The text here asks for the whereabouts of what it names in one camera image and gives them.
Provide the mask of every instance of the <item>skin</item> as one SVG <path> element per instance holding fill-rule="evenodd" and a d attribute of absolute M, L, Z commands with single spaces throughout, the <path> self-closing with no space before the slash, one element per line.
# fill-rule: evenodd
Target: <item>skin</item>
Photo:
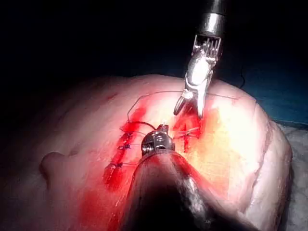
<path fill-rule="evenodd" d="M 6 149 L 1 225 L 118 229 L 141 141 L 153 130 L 129 123 L 127 112 L 140 96 L 169 90 L 178 92 L 141 99 L 130 121 L 155 128 L 168 124 L 176 152 L 209 182 L 219 206 L 232 208 L 259 229 L 275 230 L 291 158 L 282 132 L 253 97 L 219 80 L 210 85 L 209 93 L 219 96 L 208 95 L 203 120 L 190 107 L 173 116 L 183 87 L 183 79 L 157 75 L 97 79 L 47 105 Z M 270 190 L 265 183 L 272 184 Z"/>

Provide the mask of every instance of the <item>dark background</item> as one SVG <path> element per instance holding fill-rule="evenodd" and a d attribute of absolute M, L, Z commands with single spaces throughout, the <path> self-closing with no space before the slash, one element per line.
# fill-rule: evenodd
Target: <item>dark background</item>
<path fill-rule="evenodd" d="M 183 77 L 202 1 L 9 1 L 1 26 L 2 130 L 102 75 Z M 305 3 L 233 0 L 216 76 L 275 120 L 308 124 Z"/>

